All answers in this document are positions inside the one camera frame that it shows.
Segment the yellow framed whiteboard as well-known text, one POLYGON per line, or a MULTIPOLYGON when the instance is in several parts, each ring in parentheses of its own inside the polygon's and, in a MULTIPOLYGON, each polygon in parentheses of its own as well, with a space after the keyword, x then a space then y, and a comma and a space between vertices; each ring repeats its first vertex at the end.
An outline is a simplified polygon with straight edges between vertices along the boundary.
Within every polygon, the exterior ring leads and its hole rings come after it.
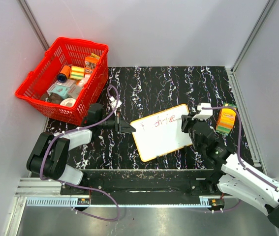
POLYGON ((177 151, 192 144, 188 134, 181 131, 182 121, 174 121, 189 114, 186 104, 181 104, 130 123, 142 162, 177 151))

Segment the orange sponge pack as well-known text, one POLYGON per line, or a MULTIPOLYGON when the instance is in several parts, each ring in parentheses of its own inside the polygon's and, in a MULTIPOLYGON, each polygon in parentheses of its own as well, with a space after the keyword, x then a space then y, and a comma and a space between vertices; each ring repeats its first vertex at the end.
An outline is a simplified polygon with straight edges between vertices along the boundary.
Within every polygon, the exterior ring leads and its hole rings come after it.
POLYGON ((223 135, 228 135, 233 129, 236 120, 236 113, 232 109, 223 108, 219 112, 216 131, 223 135))

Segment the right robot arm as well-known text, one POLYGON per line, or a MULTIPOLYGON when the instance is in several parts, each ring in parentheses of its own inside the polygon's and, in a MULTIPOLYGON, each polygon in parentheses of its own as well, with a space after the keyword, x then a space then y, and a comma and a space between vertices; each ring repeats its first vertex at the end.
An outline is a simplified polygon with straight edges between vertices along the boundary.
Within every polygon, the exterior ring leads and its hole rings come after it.
POLYGON ((279 182, 218 142, 214 131, 198 115, 183 115, 181 130, 190 136, 194 149, 214 171, 205 183, 207 192, 222 192, 246 202, 279 229, 279 182))

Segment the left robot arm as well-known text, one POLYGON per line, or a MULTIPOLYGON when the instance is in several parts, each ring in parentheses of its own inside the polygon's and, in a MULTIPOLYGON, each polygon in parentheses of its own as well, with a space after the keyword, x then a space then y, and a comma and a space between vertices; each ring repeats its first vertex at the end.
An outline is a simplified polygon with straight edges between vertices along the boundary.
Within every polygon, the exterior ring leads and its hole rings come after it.
POLYGON ((112 129, 118 134, 136 131, 119 111, 114 111, 111 117, 105 117, 103 106, 92 104, 80 127, 58 135, 49 132, 39 135, 27 160, 27 170, 42 175, 44 179, 70 183, 71 189, 77 194, 86 193, 88 182, 83 179, 82 171, 67 164, 68 153, 74 148, 89 144, 101 129, 112 129))

